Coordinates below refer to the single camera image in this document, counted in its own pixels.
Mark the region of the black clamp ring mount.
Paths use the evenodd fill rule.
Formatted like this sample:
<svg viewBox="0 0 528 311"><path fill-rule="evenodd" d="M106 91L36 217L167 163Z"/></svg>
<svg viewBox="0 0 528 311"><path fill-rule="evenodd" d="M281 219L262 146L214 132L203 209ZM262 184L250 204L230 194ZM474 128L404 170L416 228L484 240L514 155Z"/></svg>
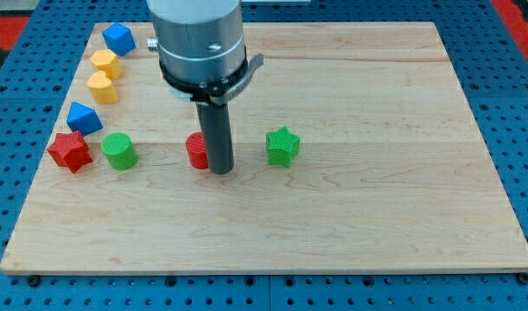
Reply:
<svg viewBox="0 0 528 311"><path fill-rule="evenodd" d="M254 73L264 64L264 55L256 54L244 60L232 75L214 82L191 83L173 76L160 60L158 65L169 90L185 102L223 106L236 98L251 82Z"/></svg>

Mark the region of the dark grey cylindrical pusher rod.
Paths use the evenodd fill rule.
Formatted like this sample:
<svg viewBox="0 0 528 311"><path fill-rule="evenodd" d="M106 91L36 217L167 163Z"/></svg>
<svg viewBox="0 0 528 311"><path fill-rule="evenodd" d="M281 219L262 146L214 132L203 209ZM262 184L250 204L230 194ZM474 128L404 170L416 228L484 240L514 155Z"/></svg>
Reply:
<svg viewBox="0 0 528 311"><path fill-rule="evenodd" d="M232 133L228 106L216 107L197 103L200 129L204 140L208 167L212 173L224 175L234 167Z"/></svg>

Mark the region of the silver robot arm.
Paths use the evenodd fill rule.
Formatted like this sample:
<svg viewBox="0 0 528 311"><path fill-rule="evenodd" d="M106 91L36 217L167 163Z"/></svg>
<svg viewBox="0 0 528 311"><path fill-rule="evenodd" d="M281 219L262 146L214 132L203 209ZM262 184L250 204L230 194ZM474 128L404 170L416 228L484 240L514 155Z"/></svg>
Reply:
<svg viewBox="0 0 528 311"><path fill-rule="evenodd" d="M211 172L234 167L228 103L250 84L264 56L247 57L239 0L148 0L164 80L196 103Z"/></svg>

